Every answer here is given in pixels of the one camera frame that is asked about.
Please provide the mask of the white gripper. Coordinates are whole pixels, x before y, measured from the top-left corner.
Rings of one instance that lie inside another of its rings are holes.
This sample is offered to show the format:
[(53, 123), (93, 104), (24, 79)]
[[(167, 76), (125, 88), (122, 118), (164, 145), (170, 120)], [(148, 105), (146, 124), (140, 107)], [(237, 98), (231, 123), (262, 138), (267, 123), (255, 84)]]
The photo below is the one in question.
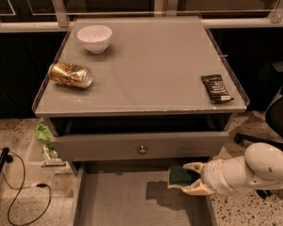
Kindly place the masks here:
[(223, 174), (223, 160), (211, 160), (204, 164), (202, 162), (191, 162), (182, 166), (187, 172), (202, 174), (201, 179), (196, 180), (189, 186), (179, 184), (168, 184), (167, 188), (177, 188), (191, 196), (207, 196), (214, 192), (226, 192), (226, 180)]

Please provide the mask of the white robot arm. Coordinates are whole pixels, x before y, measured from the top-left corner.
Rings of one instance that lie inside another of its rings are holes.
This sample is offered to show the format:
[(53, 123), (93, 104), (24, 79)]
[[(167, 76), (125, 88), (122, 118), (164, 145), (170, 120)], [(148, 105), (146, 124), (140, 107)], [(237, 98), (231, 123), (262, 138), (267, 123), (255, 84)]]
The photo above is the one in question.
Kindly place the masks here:
[(283, 151), (271, 144), (257, 142), (238, 157), (171, 166), (168, 187), (192, 196), (227, 193), (239, 187), (283, 189)]

